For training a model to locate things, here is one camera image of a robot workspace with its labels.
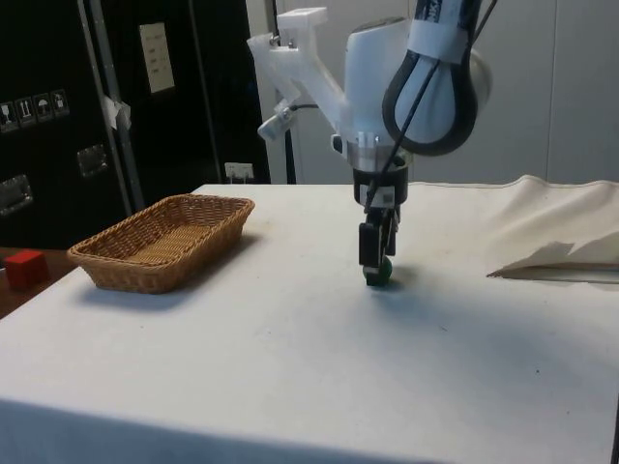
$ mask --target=wicker basket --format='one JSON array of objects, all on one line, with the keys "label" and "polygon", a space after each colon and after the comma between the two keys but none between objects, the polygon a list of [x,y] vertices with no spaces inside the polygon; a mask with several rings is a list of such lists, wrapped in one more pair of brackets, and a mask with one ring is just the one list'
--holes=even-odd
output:
[{"label": "wicker basket", "polygon": [[100,288],[165,293],[234,246],[251,200],[178,195],[110,227],[69,251]]}]

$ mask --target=green object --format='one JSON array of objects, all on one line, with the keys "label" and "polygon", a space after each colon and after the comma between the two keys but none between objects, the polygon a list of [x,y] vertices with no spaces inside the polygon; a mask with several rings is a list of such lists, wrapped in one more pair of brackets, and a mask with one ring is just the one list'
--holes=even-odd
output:
[{"label": "green object", "polygon": [[391,273],[394,270],[393,265],[389,258],[385,257],[383,259],[382,264],[380,265],[380,269],[378,270],[378,274],[370,274],[364,273],[366,276],[366,284],[369,287],[384,287],[389,283],[389,279],[391,278]]}]

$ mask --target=red block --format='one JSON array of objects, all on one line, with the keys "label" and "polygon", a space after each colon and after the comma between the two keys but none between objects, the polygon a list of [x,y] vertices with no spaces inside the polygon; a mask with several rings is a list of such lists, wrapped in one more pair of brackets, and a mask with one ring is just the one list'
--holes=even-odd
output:
[{"label": "red block", "polygon": [[40,251],[25,249],[6,258],[4,267],[9,286],[14,290],[27,290],[41,282],[49,280],[49,269],[45,256]]}]

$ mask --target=metal latch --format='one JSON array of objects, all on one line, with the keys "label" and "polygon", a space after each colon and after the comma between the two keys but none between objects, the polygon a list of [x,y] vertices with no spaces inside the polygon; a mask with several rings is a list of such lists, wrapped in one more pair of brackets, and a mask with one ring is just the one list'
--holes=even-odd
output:
[{"label": "metal latch", "polygon": [[34,201],[28,178],[15,176],[0,184],[0,218],[19,211]]},{"label": "metal latch", "polygon": [[77,152],[81,177],[93,177],[107,169],[107,154],[103,145],[95,145]]}]

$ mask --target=wall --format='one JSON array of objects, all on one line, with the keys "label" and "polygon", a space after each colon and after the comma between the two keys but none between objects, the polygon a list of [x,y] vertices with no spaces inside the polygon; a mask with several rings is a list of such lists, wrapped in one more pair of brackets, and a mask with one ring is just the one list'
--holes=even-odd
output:
[{"label": "wall", "polygon": [[[416,1],[277,3],[280,13],[329,8],[330,21],[318,32],[319,53],[342,84],[348,34],[372,19],[410,15]],[[616,0],[500,0],[476,44],[494,74],[491,100],[464,146],[439,159],[416,157],[414,179],[506,183],[532,174],[557,183],[619,181],[615,17]],[[319,112],[299,116],[293,131],[299,182],[350,182],[347,164],[328,148],[331,133]]]}]

